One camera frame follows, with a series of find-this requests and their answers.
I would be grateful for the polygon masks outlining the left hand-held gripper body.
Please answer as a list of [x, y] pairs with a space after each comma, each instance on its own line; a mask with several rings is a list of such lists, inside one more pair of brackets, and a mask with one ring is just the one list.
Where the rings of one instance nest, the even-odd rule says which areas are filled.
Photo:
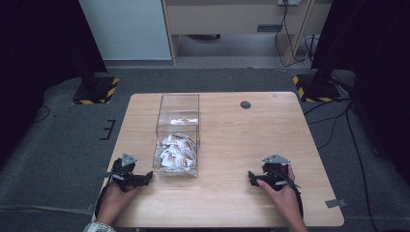
[[136, 162], [135, 157], [124, 153], [122, 157], [114, 161], [107, 176], [119, 184], [121, 190], [125, 190], [126, 187], [142, 187], [145, 185], [145, 177], [133, 174]]

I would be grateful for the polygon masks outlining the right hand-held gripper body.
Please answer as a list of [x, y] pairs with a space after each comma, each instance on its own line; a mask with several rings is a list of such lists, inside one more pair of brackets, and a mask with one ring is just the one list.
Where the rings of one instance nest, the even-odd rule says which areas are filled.
[[256, 181], [263, 181], [274, 190], [281, 190], [290, 183], [289, 163], [290, 160], [278, 154], [273, 154], [262, 160], [263, 175], [256, 178]]

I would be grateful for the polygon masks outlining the person's left hand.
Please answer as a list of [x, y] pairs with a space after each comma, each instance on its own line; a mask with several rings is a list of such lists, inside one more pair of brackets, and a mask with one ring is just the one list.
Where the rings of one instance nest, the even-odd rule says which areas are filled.
[[117, 183], [110, 184], [102, 198], [96, 221], [112, 225], [128, 204], [142, 191], [143, 187], [136, 187], [123, 192]]

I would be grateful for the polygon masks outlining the person's right hand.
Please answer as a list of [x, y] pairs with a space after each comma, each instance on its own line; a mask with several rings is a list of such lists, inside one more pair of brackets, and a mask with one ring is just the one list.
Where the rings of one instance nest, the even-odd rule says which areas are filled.
[[261, 180], [257, 181], [257, 184], [272, 199], [278, 213], [287, 225], [291, 222], [304, 221], [299, 210], [296, 193], [289, 185], [285, 185], [281, 190], [276, 191]]

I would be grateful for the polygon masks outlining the pile of white packets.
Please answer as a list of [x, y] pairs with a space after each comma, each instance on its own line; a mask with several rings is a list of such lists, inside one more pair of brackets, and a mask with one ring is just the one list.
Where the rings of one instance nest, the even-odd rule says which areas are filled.
[[170, 133], [161, 139], [155, 162], [164, 171], [190, 171], [197, 165], [197, 145], [184, 133]]

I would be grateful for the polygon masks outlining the grey tape strip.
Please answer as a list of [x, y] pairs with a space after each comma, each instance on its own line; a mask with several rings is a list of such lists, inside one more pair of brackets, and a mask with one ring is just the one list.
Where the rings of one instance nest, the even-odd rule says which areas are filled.
[[345, 207], [348, 205], [347, 201], [345, 199], [332, 199], [332, 200], [327, 200], [326, 205], [328, 208], [334, 208], [334, 207]]

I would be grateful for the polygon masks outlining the clear plastic box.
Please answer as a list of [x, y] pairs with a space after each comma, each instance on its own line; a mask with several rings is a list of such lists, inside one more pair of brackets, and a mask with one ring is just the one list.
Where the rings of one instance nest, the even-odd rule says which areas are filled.
[[[189, 136], [200, 147], [200, 112], [199, 112], [199, 95], [198, 94], [166, 94], [161, 96], [160, 110], [156, 126], [156, 149], [158, 143], [170, 133], [184, 133]], [[160, 178], [170, 177], [193, 177], [198, 176], [197, 165], [190, 171], [164, 171], [158, 167], [155, 162], [155, 153], [153, 158], [153, 168]]]

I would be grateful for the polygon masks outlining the black yellow striped stand base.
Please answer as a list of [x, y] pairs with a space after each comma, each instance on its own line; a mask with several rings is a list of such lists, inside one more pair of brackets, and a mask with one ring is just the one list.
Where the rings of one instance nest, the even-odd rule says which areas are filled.
[[82, 82], [76, 90], [73, 104], [108, 103], [118, 85], [116, 77], [95, 77], [92, 85]]
[[302, 102], [339, 102], [340, 93], [334, 83], [314, 74], [297, 74], [292, 78]]

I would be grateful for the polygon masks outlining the white cabinet panel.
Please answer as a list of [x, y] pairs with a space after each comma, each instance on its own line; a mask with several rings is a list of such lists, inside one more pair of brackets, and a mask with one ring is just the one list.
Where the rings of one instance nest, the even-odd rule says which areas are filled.
[[102, 58], [170, 60], [161, 0], [79, 0]]

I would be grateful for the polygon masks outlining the dark curtain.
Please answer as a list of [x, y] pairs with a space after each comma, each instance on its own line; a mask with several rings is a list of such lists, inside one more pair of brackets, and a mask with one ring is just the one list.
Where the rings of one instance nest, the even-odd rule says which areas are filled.
[[44, 102], [44, 92], [106, 71], [79, 0], [0, 0], [0, 165]]
[[410, 184], [410, 0], [334, 0], [312, 67], [355, 74], [352, 97], [376, 151]]

